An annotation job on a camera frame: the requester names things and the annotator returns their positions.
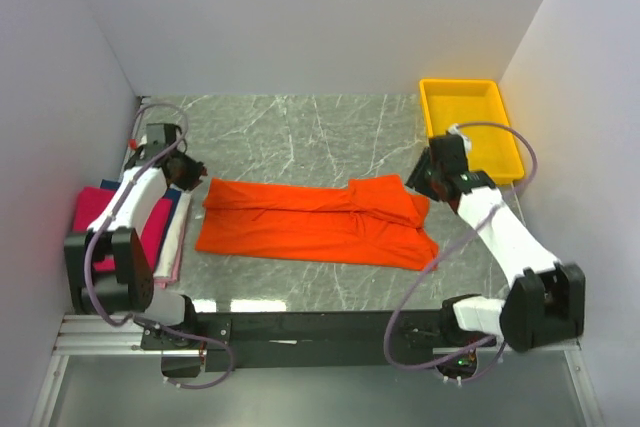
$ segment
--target white wall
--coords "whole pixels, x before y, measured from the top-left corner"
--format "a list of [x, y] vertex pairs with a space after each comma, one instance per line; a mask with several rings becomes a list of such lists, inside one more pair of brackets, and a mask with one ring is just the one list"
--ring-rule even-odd
[[542, 0], [88, 0], [138, 94], [499, 79]]
[[640, 424], [640, 0], [544, 0], [500, 83], [540, 155], [534, 232], [587, 275], [583, 345], [605, 420]]
[[82, 0], [0, 0], [0, 412], [28, 421], [70, 305], [74, 197], [116, 175], [135, 97]]

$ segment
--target folded clothes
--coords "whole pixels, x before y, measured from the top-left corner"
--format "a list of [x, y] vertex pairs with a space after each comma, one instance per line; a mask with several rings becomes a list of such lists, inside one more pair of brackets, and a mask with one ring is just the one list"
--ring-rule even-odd
[[320, 189], [213, 179], [196, 250], [421, 270], [438, 252], [429, 201], [399, 176]]
[[173, 218], [167, 225], [164, 236], [165, 240], [162, 244], [160, 257], [158, 258], [158, 266], [153, 274], [154, 279], [157, 281], [174, 283], [177, 280], [190, 204], [191, 194], [182, 192], [176, 205]]
[[[85, 187], [78, 194], [76, 199], [76, 212], [73, 219], [72, 229], [74, 232], [82, 232], [89, 228], [93, 222], [109, 205], [109, 202], [115, 195], [112, 190], [103, 190], [96, 187]], [[140, 234], [140, 242], [144, 251], [147, 262], [153, 270], [156, 266], [160, 244], [162, 242], [162, 234], [169, 218], [171, 210], [171, 201], [160, 199], [144, 226], [142, 234]], [[109, 272], [115, 270], [112, 258], [94, 263], [94, 268], [98, 272]]]

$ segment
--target white cloth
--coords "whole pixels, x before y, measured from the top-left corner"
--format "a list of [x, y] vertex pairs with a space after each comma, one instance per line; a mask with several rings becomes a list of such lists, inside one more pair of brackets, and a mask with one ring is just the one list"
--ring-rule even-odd
[[176, 211], [171, 219], [171, 224], [169, 224], [169, 229], [167, 230], [164, 243], [162, 244], [156, 271], [153, 274], [153, 277], [156, 280], [171, 280], [174, 272], [174, 265], [176, 262], [180, 261], [177, 257], [184, 239], [184, 230], [187, 223], [187, 214], [189, 213], [190, 204], [191, 194], [182, 192], [180, 199], [178, 200], [178, 204], [176, 205]]

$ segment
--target pink towel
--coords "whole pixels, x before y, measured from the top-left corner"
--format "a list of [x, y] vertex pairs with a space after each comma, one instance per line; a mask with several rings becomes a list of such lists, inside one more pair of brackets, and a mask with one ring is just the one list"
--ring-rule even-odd
[[[93, 222], [109, 205], [109, 202], [115, 195], [112, 190], [103, 190], [96, 187], [85, 187], [78, 194], [76, 199], [76, 213], [73, 219], [73, 231], [82, 232], [87, 230], [89, 224]], [[171, 201], [168, 199], [160, 199], [155, 205], [147, 223], [144, 226], [140, 242], [142, 250], [147, 256], [147, 262], [151, 266], [151, 270], [156, 268], [156, 262], [160, 253], [160, 242], [162, 242], [162, 234], [164, 227], [169, 219], [169, 211], [171, 210]], [[113, 259], [105, 259], [102, 262], [96, 262], [94, 267], [97, 272], [109, 272], [115, 270]]]

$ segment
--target cable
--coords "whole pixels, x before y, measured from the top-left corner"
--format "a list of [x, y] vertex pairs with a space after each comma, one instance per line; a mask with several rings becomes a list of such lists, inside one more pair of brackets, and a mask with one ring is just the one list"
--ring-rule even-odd
[[87, 286], [87, 293], [89, 294], [89, 298], [91, 299], [91, 304], [93, 305], [93, 308], [98, 313], [98, 315], [107, 324], [111, 325], [112, 327], [122, 327], [129, 320], [134, 319], [134, 320], [138, 320], [140, 322], [151, 323], [156, 328], [162, 329], [162, 330], [164, 330], [165, 332], [167, 332], [167, 333], [169, 333], [171, 335], [176, 335], [176, 336], [182, 337], [182, 338], [187, 338], [187, 339], [192, 339], [192, 340], [205, 342], [207, 345], [213, 344], [213, 345], [215, 345], [217, 347], [222, 348], [227, 353], [227, 355], [229, 356], [229, 366], [228, 366], [227, 370], [220, 377], [218, 377], [217, 379], [215, 379], [215, 380], [213, 380], [211, 382], [208, 382], [206, 384], [201, 384], [201, 385], [181, 384], [181, 383], [179, 383], [179, 382], [177, 382], [177, 381], [175, 381], [173, 379], [168, 379], [169, 383], [171, 383], [171, 384], [173, 384], [173, 385], [175, 385], [176, 387], [179, 387], [179, 388], [191, 389], [191, 390], [206, 389], [208, 387], [213, 387], [214, 385], [218, 385], [223, 380], [225, 380], [227, 377], [229, 377], [229, 375], [231, 375], [231, 372], [233, 371], [233, 369], [235, 367], [235, 357], [233, 355], [233, 351], [231, 350], [231, 348], [227, 344], [225, 344], [224, 342], [222, 342], [220, 340], [210, 339], [210, 338], [207, 338], [207, 337], [201, 337], [199, 335], [185, 334], [183, 332], [179, 332], [179, 331], [174, 330], [174, 329], [172, 329], [170, 327], [167, 327], [166, 325], [162, 325], [162, 324], [160, 324], [158, 322], [153, 322], [153, 321], [151, 321], [149, 319], [146, 319], [146, 318], [144, 318], [142, 316], [136, 315], [136, 314], [134, 314], [132, 312], [130, 312], [127, 315], [125, 315], [121, 320], [112, 319], [109, 316], [109, 314], [107, 313], [107, 311], [104, 309], [102, 304], [100, 303], [100, 300], [98, 299], [98, 296], [96, 295], [95, 286], [93, 285], [93, 275], [92, 275], [93, 251], [96, 248], [96, 244], [98, 243], [98, 240], [100, 239], [100, 236], [107, 230], [107, 228], [109, 227], [109, 225], [111, 224], [113, 219], [116, 217], [116, 215], [118, 214], [118, 211], [120, 210], [120, 208], [124, 204], [125, 200], [127, 199], [129, 194], [131, 193], [131, 190], [133, 189], [133, 186], [135, 185], [136, 181], [140, 178], [140, 176], [142, 176], [142, 174], [144, 174], [147, 170], [149, 170], [151, 167], [153, 167], [158, 160], [160, 160], [162, 157], [164, 157], [166, 154], [168, 154], [172, 150], [176, 149], [178, 147], [178, 145], [180, 145], [180, 143], [185, 140], [185, 137], [187, 135], [187, 131], [189, 130], [189, 120], [188, 120], [187, 115], [185, 114], [185, 112], [180, 107], [178, 107], [177, 105], [174, 105], [174, 104], [169, 103], [169, 102], [155, 102], [155, 103], [152, 103], [152, 104], [147, 104], [144, 107], [141, 107], [138, 110], [138, 112], [136, 113], [136, 116], [134, 118], [134, 122], [137, 121], [138, 118], [140, 118], [140, 116], [145, 111], [147, 111], [149, 109], [152, 109], [152, 108], [157, 108], [157, 107], [168, 107], [170, 109], [175, 110], [178, 114], [180, 114], [180, 116], [182, 117], [182, 122], [184, 124], [183, 128], [180, 129], [180, 135], [178, 136], [178, 138], [173, 143], [171, 143], [166, 148], [162, 149], [160, 152], [158, 152], [156, 155], [154, 155], [152, 158], [150, 158], [140, 168], [140, 170], [138, 170], [133, 175], [131, 180], [129, 180], [129, 182], [127, 182], [127, 185], [125, 186], [124, 190], [122, 191], [122, 195], [120, 196], [118, 201], [113, 206], [112, 211], [109, 212], [109, 215], [106, 216], [104, 222], [102, 222], [102, 224], [94, 232], [93, 237], [91, 237], [91, 240], [89, 241], [89, 244], [87, 245], [87, 251], [85, 252], [85, 256], [84, 256], [84, 281], [85, 281], [85, 284]]
[[440, 373], [437, 369], [436, 369], [436, 374], [439, 375], [440, 378], [443, 381], [451, 382], [451, 383], [457, 383], [458, 385], [464, 384], [464, 383], [467, 383], [467, 382], [473, 382], [475, 380], [478, 380], [478, 379], [484, 377], [493, 367], [495, 367], [495, 365], [500, 360], [500, 356], [504, 352], [504, 349], [505, 349], [506, 346], [507, 346], [507, 343], [506, 342], [502, 342], [502, 344], [500, 344], [500, 348], [498, 349], [498, 352], [496, 353], [496, 355], [493, 356], [493, 359], [491, 359], [491, 362], [489, 362], [484, 369], [482, 369], [480, 372], [476, 372], [471, 377], [467, 377], [466, 379], [459, 378], [459, 377], [448, 377], [448, 376], [445, 376], [442, 373]]
[[[507, 192], [505, 194], [505, 197], [508, 198], [508, 197], [511, 197], [511, 196], [521, 192], [527, 185], [529, 185], [531, 183], [531, 181], [534, 179], [534, 177], [536, 176], [536, 174], [538, 172], [538, 156], [536, 155], [533, 147], [531, 146], [529, 141], [527, 139], [525, 139], [522, 134], [520, 134], [520, 132], [518, 132], [517, 130], [513, 129], [512, 127], [509, 127], [509, 126], [506, 126], [506, 125], [503, 125], [503, 124], [498, 124], [496, 122], [484, 122], [484, 121], [483, 122], [467, 122], [467, 123], [458, 125], [458, 128], [480, 127], [480, 126], [482, 126], [482, 127], [496, 127], [496, 128], [502, 129], [502, 130], [506, 130], [507, 132], [510, 132], [512, 135], [514, 135], [518, 140], [520, 140], [520, 142], [522, 142], [522, 144], [526, 147], [527, 151], [529, 152], [529, 155], [531, 156], [531, 173], [522, 182], [520, 182], [513, 190]], [[467, 345], [466, 347], [463, 347], [463, 348], [457, 350], [456, 352], [453, 352], [451, 354], [445, 355], [444, 357], [440, 357], [438, 359], [435, 359], [435, 360], [432, 360], [432, 361], [429, 361], [429, 362], [424, 362], [422, 364], [413, 364], [413, 365], [411, 365], [411, 364], [403, 364], [401, 362], [397, 362], [393, 358], [393, 355], [391, 353], [391, 345], [390, 345], [391, 344], [391, 334], [393, 332], [393, 328], [395, 327], [396, 322], [398, 321], [398, 317], [400, 316], [400, 312], [402, 311], [404, 306], [407, 304], [407, 302], [409, 301], [411, 296], [414, 294], [414, 292], [416, 291], [418, 286], [424, 281], [424, 279], [427, 276], [427, 274], [429, 272], [431, 272], [433, 270], [434, 266], [436, 266], [438, 263], [440, 263], [443, 260], [447, 259], [455, 251], [457, 251], [458, 249], [461, 249], [468, 242], [473, 240], [478, 235], [478, 233], [484, 227], [486, 227], [489, 224], [489, 222], [491, 222], [491, 219], [493, 219], [493, 216], [496, 214], [498, 209], [500, 209], [502, 207], [503, 207], [503, 204], [494, 206], [489, 211], [489, 214], [487, 215], [487, 217], [485, 217], [485, 219], [482, 222], [480, 222], [478, 225], [476, 225], [466, 235], [460, 237], [458, 240], [454, 241], [446, 249], [444, 249], [442, 252], [440, 252], [431, 262], [429, 262], [424, 267], [424, 269], [422, 269], [422, 271], [418, 274], [418, 277], [416, 278], [415, 282], [409, 287], [409, 289], [407, 289], [407, 292], [404, 294], [402, 300], [400, 301], [400, 304], [398, 305], [398, 307], [396, 307], [396, 309], [391, 314], [391, 317], [389, 318], [389, 322], [387, 323], [387, 328], [385, 329], [385, 332], [384, 332], [383, 350], [384, 350], [384, 356], [387, 359], [387, 362], [389, 362], [389, 364], [393, 365], [394, 367], [396, 367], [398, 369], [408, 370], [408, 371], [432, 369], [432, 368], [436, 367], [437, 365], [440, 365], [440, 364], [443, 364], [445, 362], [448, 362], [449, 360], [455, 359], [456, 357], [459, 357], [459, 356], [461, 356], [463, 354], [466, 354], [467, 352], [469, 352], [471, 350], [474, 350], [477, 347], [481, 347], [482, 345], [485, 345], [485, 344], [487, 344], [487, 343], [489, 343], [489, 342], [491, 342], [492, 340], [495, 339], [494, 336], [488, 335], [488, 336], [486, 336], [486, 337], [484, 337], [484, 338], [482, 338], [482, 339], [480, 339], [480, 340], [478, 340], [476, 342], [473, 342], [472, 344]], [[500, 349], [498, 350], [498, 353], [494, 357], [494, 359], [489, 363], [489, 365], [480, 374], [476, 374], [473, 377], [465, 379], [465, 381], [474, 380], [476, 378], [479, 378], [479, 377], [485, 375], [488, 372], [488, 370], [490, 370], [498, 362], [498, 359], [502, 355], [502, 352], [504, 351], [505, 346], [506, 345], [503, 342], [502, 345], [500, 346]]]

